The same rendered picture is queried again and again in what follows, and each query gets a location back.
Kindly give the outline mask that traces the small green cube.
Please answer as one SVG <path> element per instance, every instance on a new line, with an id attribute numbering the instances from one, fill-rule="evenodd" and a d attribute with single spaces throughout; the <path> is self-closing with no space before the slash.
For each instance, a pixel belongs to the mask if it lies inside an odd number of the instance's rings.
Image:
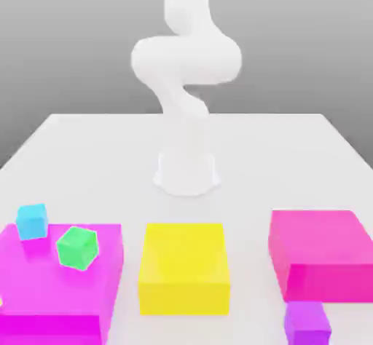
<path id="1" fill-rule="evenodd" d="M 86 271 L 98 257 L 97 231 L 71 226 L 55 243 L 60 265 Z"/>

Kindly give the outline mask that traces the small blue cube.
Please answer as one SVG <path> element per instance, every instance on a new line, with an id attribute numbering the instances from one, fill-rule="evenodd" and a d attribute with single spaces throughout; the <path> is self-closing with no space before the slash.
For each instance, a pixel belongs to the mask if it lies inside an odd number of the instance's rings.
<path id="1" fill-rule="evenodd" d="M 47 237 L 48 217 L 44 204 L 23 205 L 16 217 L 17 231 L 22 241 Z"/>

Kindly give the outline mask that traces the small purple cube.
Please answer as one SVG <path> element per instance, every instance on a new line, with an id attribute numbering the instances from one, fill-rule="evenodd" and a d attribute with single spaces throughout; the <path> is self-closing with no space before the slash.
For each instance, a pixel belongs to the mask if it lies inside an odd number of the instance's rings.
<path id="1" fill-rule="evenodd" d="M 323 304 L 316 301 L 288 302 L 284 330 L 288 345 L 329 345 L 331 338 Z"/>

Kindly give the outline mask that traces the large yellow box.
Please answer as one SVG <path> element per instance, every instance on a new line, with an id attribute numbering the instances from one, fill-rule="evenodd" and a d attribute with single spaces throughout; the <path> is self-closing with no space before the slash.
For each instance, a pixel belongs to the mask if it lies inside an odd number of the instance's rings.
<path id="1" fill-rule="evenodd" d="M 220 223 L 148 223 L 138 275 L 142 315 L 227 315 L 230 275 Z"/>

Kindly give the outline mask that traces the large pink box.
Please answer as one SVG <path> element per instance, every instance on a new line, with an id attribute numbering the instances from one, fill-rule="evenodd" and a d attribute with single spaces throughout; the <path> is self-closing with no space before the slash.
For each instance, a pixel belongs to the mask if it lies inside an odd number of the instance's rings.
<path id="1" fill-rule="evenodd" d="M 273 210 L 268 249 L 285 302 L 373 303 L 373 239 L 350 210 Z"/>

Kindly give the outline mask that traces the large magenta box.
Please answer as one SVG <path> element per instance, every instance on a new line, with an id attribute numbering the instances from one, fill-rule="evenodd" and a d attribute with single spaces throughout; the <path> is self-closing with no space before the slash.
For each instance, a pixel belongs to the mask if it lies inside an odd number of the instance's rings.
<path id="1" fill-rule="evenodd" d="M 106 345 L 122 275 L 119 224 L 90 224 L 99 255 L 86 271 L 62 266 L 56 241 L 67 224 L 52 224 L 45 239 L 20 241 L 11 223 L 0 232 L 0 345 Z"/>

